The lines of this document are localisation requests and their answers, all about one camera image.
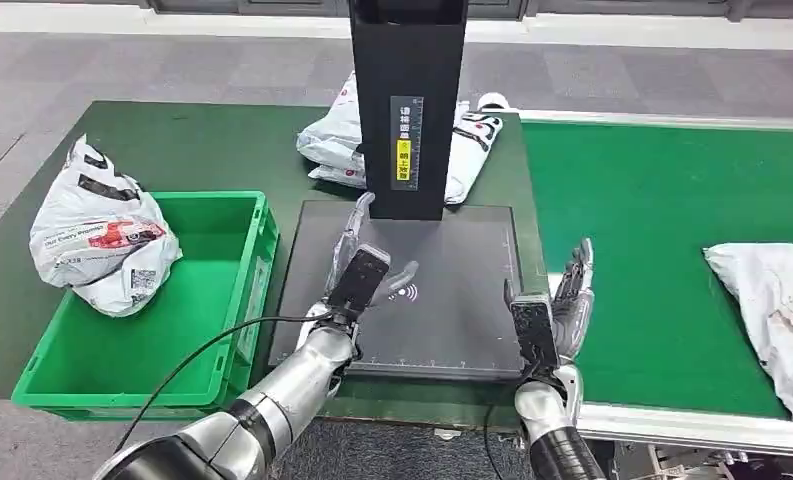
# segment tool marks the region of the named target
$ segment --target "white package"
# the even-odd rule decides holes
[[[466,113],[469,102],[459,102],[453,119],[452,144],[445,202],[463,203],[484,166],[493,142],[502,130],[502,120],[484,114]],[[366,188],[364,157],[356,152],[361,143],[358,92],[355,73],[322,119],[302,130],[296,149],[320,164],[308,176],[355,188]]]
[[[72,287],[112,317],[140,310],[182,256],[157,202],[116,172],[86,135],[72,145],[49,188],[29,248],[44,282]]]
[[[793,244],[725,243],[704,254],[737,298],[761,366],[793,415]]]

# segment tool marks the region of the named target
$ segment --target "green plastic crate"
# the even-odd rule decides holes
[[[184,257],[127,318],[68,291],[13,402],[71,420],[125,420],[193,350],[263,312],[278,228],[261,192],[153,193]],[[258,325],[212,346],[164,388],[147,419],[190,420],[247,388]]]

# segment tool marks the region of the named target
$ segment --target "gray carpet floor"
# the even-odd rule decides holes
[[[351,68],[344,40],[0,34],[0,216],[93,100],[328,105]],[[460,97],[487,91],[530,109],[793,117],[793,52],[468,44]],[[121,431],[0,400],[0,479],[89,478]],[[505,478],[530,478],[510,442],[491,443]],[[493,478],[479,434],[327,421],[274,473]]]

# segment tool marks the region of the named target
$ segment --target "yellow label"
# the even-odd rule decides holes
[[[411,179],[411,141],[396,141],[396,180]]]

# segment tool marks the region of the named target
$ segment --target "wireless icon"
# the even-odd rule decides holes
[[[400,288],[396,291],[396,293],[391,294],[388,298],[393,301],[398,297],[405,297],[411,302],[416,302],[418,296],[419,290],[417,289],[417,286],[412,283],[404,288]]]

